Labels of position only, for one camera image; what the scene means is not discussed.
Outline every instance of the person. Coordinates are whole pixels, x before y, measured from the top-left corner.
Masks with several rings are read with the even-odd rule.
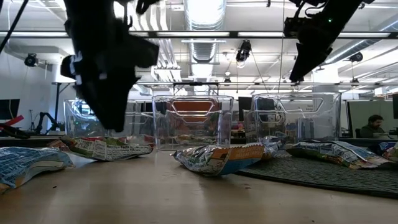
[[[388,134],[380,127],[383,117],[380,115],[372,115],[368,118],[368,124],[361,128],[362,138],[388,138]]]

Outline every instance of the gray mat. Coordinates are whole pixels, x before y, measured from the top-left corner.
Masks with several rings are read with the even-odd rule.
[[[283,154],[241,170],[238,175],[287,184],[398,199],[398,170],[353,170]]]

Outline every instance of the red object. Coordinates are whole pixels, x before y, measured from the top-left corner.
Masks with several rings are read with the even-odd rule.
[[[5,122],[4,124],[8,125],[8,126],[12,126],[12,125],[22,121],[23,119],[24,119],[24,117],[22,115],[19,115],[18,117],[14,118],[14,119],[11,119],[11,120]]]

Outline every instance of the robotic arm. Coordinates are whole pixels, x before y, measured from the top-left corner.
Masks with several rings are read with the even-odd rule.
[[[159,0],[137,0],[143,14]],[[75,90],[84,98],[105,129],[123,131],[130,89],[139,78],[135,67],[156,65],[159,46],[129,34],[128,0],[124,20],[114,15],[114,0],[64,0],[68,19],[65,30],[72,38],[75,55],[61,64],[61,75],[76,80]]]
[[[298,7],[294,17],[286,18],[284,34],[296,37],[298,56],[290,75],[292,82],[302,82],[304,76],[323,63],[333,50],[331,45],[355,11],[365,2],[374,0],[289,0]],[[323,10],[299,17],[304,4]]]

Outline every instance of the wooden tabletop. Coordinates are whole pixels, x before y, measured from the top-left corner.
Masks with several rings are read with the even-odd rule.
[[[250,179],[206,178],[170,152],[40,175],[0,195],[0,223],[397,223],[398,200]]]

